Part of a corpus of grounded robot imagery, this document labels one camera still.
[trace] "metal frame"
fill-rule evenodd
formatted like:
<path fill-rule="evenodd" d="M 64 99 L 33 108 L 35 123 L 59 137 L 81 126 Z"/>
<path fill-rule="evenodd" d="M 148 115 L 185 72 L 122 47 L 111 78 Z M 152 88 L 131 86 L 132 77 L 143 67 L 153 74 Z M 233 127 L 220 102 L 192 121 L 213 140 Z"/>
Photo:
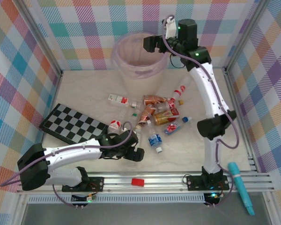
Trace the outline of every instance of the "metal frame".
<path fill-rule="evenodd" d="M 230 71 L 233 65 L 236 63 L 238 57 L 240 56 L 242 50 L 244 49 L 244 46 L 247 44 L 248 40 L 250 39 L 252 33 L 254 32 L 258 21 L 262 17 L 264 11 L 266 10 L 268 4 L 271 0 L 259 0 L 259 4 L 256 7 L 255 12 L 253 13 L 253 16 L 251 20 L 249 21 L 249 24 L 247 28 L 245 29 L 242 38 L 240 39 L 239 43 L 237 44 L 234 53 L 231 56 L 230 61 L 228 62 L 226 66 L 226 71 Z"/>
<path fill-rule="evenodd" d="M 57 91 L 53 99 L 54 106 L 56 96 L 61 84 L 62 79 L 62 71 L 59 67 L 58 62 L 56 61 L 50 47 L 48 46 L 45 38 L 43 37 L 41 31 L 38 28 L 38 25 L 35 23 L 34 19 L 32 18 L 30 11 L 27 9 L 27 6 L 23 2 L 23 0 L 13 0 L 14 4 L 17 6 L 18 10 L 24 17 L 26 23 L 28 24 L 31 32 L 33 33 L 34 37 L 36 38 L 37 42 L 40 44 L 42 50 L 44 51 L 45 55 L 48 57 L 49 62 L 54 67 L 56 73 L 60 75 L 59 83 L 57 85 Z M 240 114 L 239 104 L 237 102 L 237 98 L 233 92 L 232 82 L 229 78 L 229 70 L 233 67 L 235 62 L 237 61 L 241 51 L 243 50 L 245 44 L 247 43 L 248 39 L 250 38 L 252 32 L 254 31 L 257 22 L 259 21 L 260 17 L 263 15 L 267 5 L 269 4 L 270 0 L 262 0 L 260 1 L 257 9 L 250 20 L 250 23 L 243 34 L 243 38 L 241 39 L 240 43 L 237 45 L 234 54 L 229 61 L 227 68 L 223 70 L 225 81 L 227 87 L 229 89 L 230 97 L 232 99 L 232 104 L 237 112 Z M 249 136 L 247 134 L 245 128 L 245 122 L 243 118 L 239 118 L 238 125 L 240 127 L 240 132 L 242 138 L 245 142 L 245 146 L 248 153 L 248 160 L 250 163 L 251 171 L 250 172 L 242 172 L 241 175 L 244 180 L 244 184 L 249 192 L 262 192 L 264 195 L 264 199 L 266 202 L 266 206 L 271 218 L 271 221 L 275 225 L 281 225 L 281 211 L 279 210 L 279 204 L 277 201 L 277 197 L 274 193 L 274 186 L 271 181 L 270 175 L 268 173 L 258 173 L 260 171 L 260 167 L 258 164 L 255 163 L 255 154 L 252 150 L 252 145 L 250 143 Z M 187 186 L 182 182 L 182 177 L 185 174 L 190 175 L 199 175 L 200 172 L 125 172 L 125 173 L 91 173 L 91 176 L 104 176 L 105 177 L 105 186 L 102 196 L 123 196 L 123 195 L 138 195 L 140 196 L 148 196 L 153 194 L 158 194 L 162 196 L 169 196 L 169 195 L 176 195 L 176 196 L 187 196 L 187 195 L 199 195 L 202 193 L 206 193 L 206 191 L 196 191 L 190 192 L 187 191 Z M 146 179 L 145 187 L 136 187 L 131 186 L 131 178 L 143 178 Z M 56 186 L 57 192 L 61 192 L 61 186 Z M 18 193 L 16 194 L 16 201 L 13 204 L 12 211 L 14 212 L 11 215 L 11 219 L 9 220 L 10 225 L 18 225 L 21 224 L 22 218 L 25 212 L 26 205 L 31 203 L 30 196 L 37 195 L 40 197 L 46 196 L 53 196 L 53 190 L 51 186 L 43 186 L 37 190 L 24 192 L 19 186 Z"/>
<path fill-rule="evenodd" d="M 34 38 L 36 39 L 37 43 L 40 45 L 41 49 L 43 50 L 45 56 L 47 57 L 48 61 L 52 65 L 55 72 L 61 76 L 62 71 L 52 53 L 50 47 L 48 46 L 41 30 L 39 29 L 37 23 L 33 19 L 29 9 L 27 8 L 26 4 L 23 0 L 13 0 L 15 6 L 18 8 L 21 16 L 24 18 L 25 22 L 27 23 L 31 33 L 33 34 Z"/>

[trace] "cable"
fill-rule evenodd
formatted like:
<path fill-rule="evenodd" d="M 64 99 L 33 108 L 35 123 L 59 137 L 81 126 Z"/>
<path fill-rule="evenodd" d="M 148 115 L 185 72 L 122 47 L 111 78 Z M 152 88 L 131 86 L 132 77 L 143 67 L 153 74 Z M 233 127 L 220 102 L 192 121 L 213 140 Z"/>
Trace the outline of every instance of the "cable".
<path fill-rule="evenodd" d="M 92 185 L 96 187 L 96 193 L 93 193 L 93 195 L 97 194 L 97 193 L 98 193 L 98 186 L 97 186 L 96 184 L 94 184 L 94 183 L 90 183 L 89 185 L 90 185 L 91 187 L 92 187 Z"/>
<path fill-rule="evenodd" d="M 183 65 L 182 67 L 176 67 L 176 66 L 174 66 L 174 64 L 173 64 L 173 62 L 172 62 L 172 56 L 173 56 L 173 55 L 174 55 L 174 54 L 171 54 L 171 55 L 170 55 L 170 63 L 172 64 L 172 66 L 175 67 L 175 68 L 177 68 L 177 69 L 184 68 L 185 65 Z"/>
<path fill-rule="evenodd" d="M 163 27 L 165 27 L 166 21 L 168 20 L 169 17 L 172 17 L 172 20 L 175 18 L 174 15 L 168 15 L 168 16 L 166 17 L 166 19 L 163 21 Z M 224 169 L 224 168 L 220 165 L 220 163 L 219 163 L 219 159 L 218 159 L 219 142 L 221 142 L 221 143 L 222 143 L 224 146 L 226 146 L 227 148 L 236 149 L 236 148 L 238 147 L 238 145 L 239 145 L 239 134 L 238 134 L 237 128 L 236 128 L 236 126 L 235 126 L 235 124 L 234 124 L 232 118 L 231 118 L 230 115 L 228 114 L 228 112 L 224 109 L 223 104 L 222 104 L 222 101 L 221 101 L 221 98 L 220 98 L 220 95 L 219 95 L 219 93 L 217 92 L 217 89 L 216 89 L 216 87 L 215 87 L 214 81 L 213 81 L 212 77 L 210 76 L 210 74 L 207 72 L 207 70 L 206 70 L 206 69 L 202 66 L 202 64 L 200 64 L 198 61 L 196 61 L 196 60 L 194 60 L 194 59 L 192 59 L 192 58 L 190 58 L 190 57 L 187 57 L 187 56 L 184 56 L 184 55 L 181 55 L 181 54 L 175 52 L 175 51 L 169 46 L 168 42 L 167 42 L 166 39 L 165 39 L 164 29 L 163 29 L 163 33 L 162 33 L 162 38 L 163 38 L 163 42 L 164 42 L 165 46 L 168 48 L 168 50 L 169 50 L 172 54 L 174 54 L 174 55 L 176 55 L 176 56 L 179 56 L 179 57 L 181 57 L 181 58 L 183 58 L 183 59 L 192 61 L 193 63 L 197 64 L 197 65 L 204 71 L 204 73 L 207 75 L 207 77 L 208 77 L 208 79 L 209 79 L 209 81 L 210 81 L 210 83 L 211 83 L 211 86 L 212 86 L 212 88 L 213 88 L 213 90 L 214 90 L 214 93 L 215 93 L 215 95 L 216 95 L 216 98 L 217 98 L 217 100 L 218 100 L 218 103 L 219 103 L 219 106 L 220 106 L 221 110 L 222 110 L 222 111 L 224 112 L 224 114 L 227 116 L 227 118 L 229 119 L 229 121 L 230 121 L 230 123 L 232 124 L 232 127 L 233 127 L 233 129 L 234 129 L 234 131 L 235 131 L 235 135 L 236 135 L 236 144 L 235 144 L 235 146 L 229 146 L 229 145 L 227 145 L 224 141 L 222 141 L 221 139 L 217 139 L 217 141 L 216 141 L 216 147 L 215 147 L 215 158 L 216 158 L 216 163 L 217 163 L 217 165 L 218 165 L 223 171 L 229 173 L 229 175 L 230 175 L 230 177 L 231 177 L 231 179 L 232 179 L 231 189 L 230 189 L 228 195 L 225 197 L 225 199 L 224 199 L 224 200 L 221 200 L 221 202 L 217 204 L 217 205 L 219 205 L 219 204 L 223 203 L 223 202 L 228 198 L 228 196 L 229 196 L 229 195 L 231 194 L 231 192 L 232 192 L 233 185 L 234 185 L 234 179 L 233 179 L 233 176 L 232 176 L 232 174 L 230 173 L 230 171 Z"/>
<path fill-rule="evenodd" d="M 182 182 L 187 185 L 187 183 L 184 182 L 184 177 L 186 177 L 186 176 L 190 176 L 190 175 L 189 174 L 184 175 L 182 178 Z"/>
<path fill-rule="evenodd" d="M 70 206 L 70 207 L 72 207 L 72 208 L 76 208 L 76 206 L 74 206 L 74 205 L 72 205 L 72 204 L 70 204 L 70 203 L 67 203 L 65 200 L 63 200 L 63 199 L 57 194 L 57 192 L 56 192 L 56 190 L 55 190 L 54 184 L 52 184 L 52 188 L 53 188 L 53 192 L 55 193 L 56 197 L 57 197 L 62 203 L 64 203 L 64 204 L 67 205 L 67 206 Z"/>
<path fill-rule="evenodd" d="M 123 126 L 128 123 L 129 126 L 130 126 L 130 132 L 127 136 L 127 138 L 125 138 L 125 140 L 123 140 L 121 143 L 119 144 L 115 144 L 115 145 L 110 145 L 110 146 L 100 146 L 100 145 L 85 145 L 85 146 L 72 146 L 72 147 L 67 147 L 67 148 L 64 148 L 64 149 L 60 149 L 58 151 L 55 152 L 55 154 L 58 154 L 60 152 L 63 152 L 63 151 L 67 151 L 67 150 L 72 150 L 72 149 L 79 149 L 79 148 L 99 148 L 99 149 L 112 149 L 112 148 L 117 148 L 118 146 L 121 146 L 122 144 L 126 143 L 129 138 L 131 137 L 132 135 L 132 132 L 133 132 L 133 126 L 132 126 L 132 123 L 129 122 L 129 121 L 126 121 Z M 21 173 L 23 173 L 24 171 L 26 171 L 29 167 L 33 166 L 34 164 L 46 159 L 47 157 L 50 157 L 50 156 L 53 156 L 53 153 L 50 153 L 48 155 L 45 155 L 45 156 L 42 156 L 36 160 L 34 160 L 33 162 L 29 163 L 27 166 L 25 166 L 23 169 L 21 169 L 19 172 L 17 172 L 15 175 L 13 175 L 11 178 L 7 179 L 6 181 L 4 181 L 3 183 L 0 184 L 0 187 L 5 187 L 7 185 L 11 185 L 13 183 L 16 183 L 16 182 L 20 182 L 20 180 L 16 180 L 16 181 L 12 181 L 14 178 L 16 178 L 17 176 L 19 176 Z"/>

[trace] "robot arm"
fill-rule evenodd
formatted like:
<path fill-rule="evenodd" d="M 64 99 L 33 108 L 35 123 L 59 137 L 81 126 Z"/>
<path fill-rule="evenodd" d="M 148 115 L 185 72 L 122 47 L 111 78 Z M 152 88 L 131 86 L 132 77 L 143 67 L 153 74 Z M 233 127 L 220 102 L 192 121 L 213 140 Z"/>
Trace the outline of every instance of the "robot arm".
<path fill-rule="evenodd" d="M 36 159 L 42 158 L 42 160 L 29 166 L 20 174 L 22 189 L 29 191 L 42 185 L 55 184 L 83 190 L 89 183 L 85 169 L 83 167 L 74 169 L 60 167 L 82 160 L 113 157 L 116 157 L 115 159 L 125 158 L 135 162 L 141 161 L 144 157 L 144 150 L 141 148 L 134 150 L 133 145 L 138 143 L 138 138 L 134 132 L 131 133 L 125 143 L 118 145 L 129 136 L 129 133 L 130 130 L 127 130 L 113 138 L 104 134 L 86 142 L 57 148 L 44 149 L 42 144 L 34 144 L 19 159 L 19 171 Z"/>
<path fill-rule="evenodd" d="M 224 178 L 223 170 L 218 166 L 220 161 L 216 159 L 216 155 L 219 159 L 221 158 L 221 148 L 218 142 L 222 140 L 225 129 L 230 125 L 227 115 L 234 120 L 236 113 L 235 111 L 229 111 L 220 93 L 214 78 L 208 50 L 205 47 L 198 46 L 195 21 L 191 19 L 180 20 L 177 37 L 175 37 L 176 23 L 174 16 L 167 18 L 165 28 L 165 40 L 162 36 L 150 36 L 144 39 L 143 47 L 147 52 L 154 52 L 155 48 L 158 48 L 160 53 L 178 53 L 180 56 L 193 59 L 191 61 L 183 57 L 180 60 L 194 78 L 206 110 L 207 118 L 197 124 L 199 133 L 204 137 L 205 144 L 205 161 L 202 167 L 201 181 L 205 188 L 212 189 Z"/>

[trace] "red block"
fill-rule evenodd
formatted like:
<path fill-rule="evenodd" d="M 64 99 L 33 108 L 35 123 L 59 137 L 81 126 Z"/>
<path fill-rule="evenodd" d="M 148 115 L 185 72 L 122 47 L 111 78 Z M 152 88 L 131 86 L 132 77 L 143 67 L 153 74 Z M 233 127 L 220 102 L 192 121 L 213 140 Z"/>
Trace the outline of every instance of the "red block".
<path fill-rule="evenodd" d="M 143 187 L 145 185 L 145 180 L 132 178 L 131 185 Z"/>

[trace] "water bottle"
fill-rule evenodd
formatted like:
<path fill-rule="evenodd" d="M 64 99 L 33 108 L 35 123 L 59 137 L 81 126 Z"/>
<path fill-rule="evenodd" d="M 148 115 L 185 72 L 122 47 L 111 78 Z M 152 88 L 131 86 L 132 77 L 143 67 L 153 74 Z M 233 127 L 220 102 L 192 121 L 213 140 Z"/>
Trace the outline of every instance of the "water bottle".
<path fill-rule="evenodd" d="M 191 83 L 191 77 L 189 75 L 183 77 L 177 88 L 174 90 L 171 99 L 176 100 L 177 98 L 179 98 L 190 83 Z"/>
<path fill-rule="evenodd" d="M 183 105 L 183 101 L 179 100 L 178 104 Z M 166 102 L 161 102 L 161 103 L 156 105 L 156 108 L 158 109 L 158 112 L 163 112 L 163 111 L 166 111 L 166 110 L 169 110 L 169 109 L 172 109 L 172 108 L 176 108 L 175 107 L 175 101 L 172 99 L 172 100 L 169 100 L 169 101 L 166 101 Z"/>
<path fill-rule="evenodd" d="M 156 132 L 155 127 L 153 125 L 153 123 L 148 120 L 148 128 L 149 128 L 149 143 L 151 145 L 152 148 L 154 148 L 156 150 L 157 153 L 161 153 L 163 151 L 163 149 L 161 148 L 162 145 L 162 140 L 160 135 Z"/>
<path fill-rule="evenodd" d="M 185 126 L 185 124 L 191 120 L 192 120 L 191 117 L 183 117 L 182 122 L 178 120 L 173 121 L 170 124 L 166 125 L 163 131 L 166 135 L 171 135 L 176 131 L 180 130 L 181 128 L 183 128 L 183 126 Z"/>
<path fill-rule="evenodd" d="M 135 109 L 133 114 L 129 116 L 127 121 L 131 122 L 133 130 L 135 130 L 135 126 L 138 122 L 139 116 L 141 114 L 141 111 L 138 109 Z M 128 123 L 125 124 L 125 127 L 123 128 L 123 131 L 130 130 L 130 125 Z"/>
<path fill-rule="evenodd" d="M 125 105 L 121 107 L 120 111 L 118 114 L 115 116 L 115 118 L 111 121 L 110 125 L 108 126 L 108 133 L 109 134 L 118 134 L 121 131 L 122 123 L 124 122 L 126 113 L 128 110 L 128 106 Z"/>
<path fill-rule="evenodd" d="M 129 105 L 133 109 L 140 109 L 142 105 L 142 102 L 138 102 L 130 98 L 120 95 L 114 95 L 114 94 L 110 94 L 108 100 L 112 105 L 120 106 L 120 107 Z"/>

